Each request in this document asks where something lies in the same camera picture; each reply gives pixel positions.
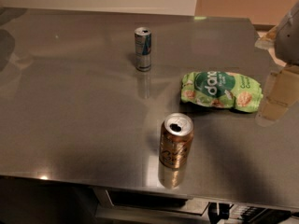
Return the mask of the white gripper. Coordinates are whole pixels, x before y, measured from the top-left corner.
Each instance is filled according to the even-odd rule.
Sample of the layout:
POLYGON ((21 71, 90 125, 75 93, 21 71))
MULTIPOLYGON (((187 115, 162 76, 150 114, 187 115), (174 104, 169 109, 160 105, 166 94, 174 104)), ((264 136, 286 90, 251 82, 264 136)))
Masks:
POLYGON ((263 87, 263 99, 255 120, 265 127, 281 119, 299 101, 299 1, 278 26, 257 39, 255 47, 275 48, 276 57, 290 63, 278 73, 271 72, 263 87))

